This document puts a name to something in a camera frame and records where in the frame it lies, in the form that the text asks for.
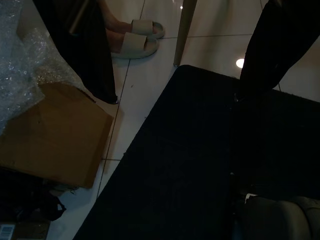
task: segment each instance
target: foot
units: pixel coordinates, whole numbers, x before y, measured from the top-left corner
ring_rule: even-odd
[[[114,19],[112,21],[105,20],[104,24],[108,30],[113,31],[115,33],[125,34],[132,32],[132,25],[124,21],[118,21]],[[156,34],[158,32],[155,26],[153,26],[152,32],[153,34]]]
[[[106,29],[106,37],[108,39],[110,51],[119,54],[124,43],[125,35]]]

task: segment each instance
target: black pant leg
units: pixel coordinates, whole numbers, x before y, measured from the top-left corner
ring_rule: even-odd
[[[270,0],[262,11],[245,55],[238,99],[274,88],[320,34],[318,23],[305,7],[288,7],[288,12],[291,3],[285,4],[281,7]]]
[[[84,86],[98,99],[115,104],[118,97],[112,58],[98,5],[94,3],[78,33],[70,34],[64,22],[67,17],[61,17],[59,11],[64,4],[72,7],[71,0],[60,1],[59,7],[54,0],[33,2],[60,55],[79,75]]]

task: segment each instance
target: black bag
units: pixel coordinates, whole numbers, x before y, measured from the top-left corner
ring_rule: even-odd
[[[43,185],[42,178],[0,168],[0,221],[23,222],[37,209],[50,221],[60,218],[66,210]]]

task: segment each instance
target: black trousers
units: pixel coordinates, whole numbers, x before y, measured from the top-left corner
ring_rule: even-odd
[[[112,58],[96,0],[33,0],[60,55],[98,99],[115,104]]]
[[[271,90],[320,35],[319,0],[270,0],[247,47],[238,100]]]

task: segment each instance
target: tile grout line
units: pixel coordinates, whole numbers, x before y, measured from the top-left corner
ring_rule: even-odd
[[[230,34],[230,35],[209,35],[209,36],[188,36],[187,38],[214,38],[214,37],[233,37],[233,36],[252,36],[252,33],[250,34]],[[163,37],[161,39],[177,39],[178,37]]]
[[[143,1],[141,13],[140,13],[140,18],[139,18],[140,20],[141,20],[141,17],[142,17],[142,13],[143,13],[143,11],[144,11],[145,3],[146,3],[146,0]]]
[[[96,200],[98,199],[98,196],[99,196],[100,187],[101,187],[101,182],[102,182],[102,178],[103,178],[103,176],[104,176],[105,167],[106,167],[106,163],[107,163],[107,160],[108,160],[108,154],[109,154],[111,139],[112,139],[112,137],[113,137],[113,135],[114,135],[114,130],[115,130],[115,126],[116,126],[116,120],[117,120],[117,116],[118,116],[118,112],[119,112],[119,108],[120,108],[122,93],[124,92],[124,88],[125,88],[125,84],[126,84],[126,80],[127,80],[127,76],[128,76],[128,70],[129,70],[129,67],[130,67],[130,62],[131,62],[131,59],[129,59],[128,67],[127,67],[127,69],[126,69],[126,73],[125,73],[125,77],[124,77],[124,82],[123,82],[123,86],[122,86],[122,90],[121,90],[121,94],[120,94],[120,98],[119,98],[119,103],[118,103],[118,107],[117,107],[117,109],[116,109],[116,114],[115,114],[115,117],[114,117],[114,124],[113,124],[113,128],[112,128],[111,136],[110,136],[110,142],[109,142],[109,144],[108,144],[108,149],[107,149],[107,151],[106,151],[106,158],[105,158],[105,159],[102,159],[102,161],[104,161],[104,165],[103,165],[103,168],[102,168],[102,174],[101,174],[101,177],[100,177],[100,183],[99,183],[98,192],[97,192],[97,194],[96,194]]]
[[[121,161],[121,159],[109,159],[109,158],[106,158],[106,159],[103,159],[103,160],[106,160],[106,161],[117,161],[117,162]]]

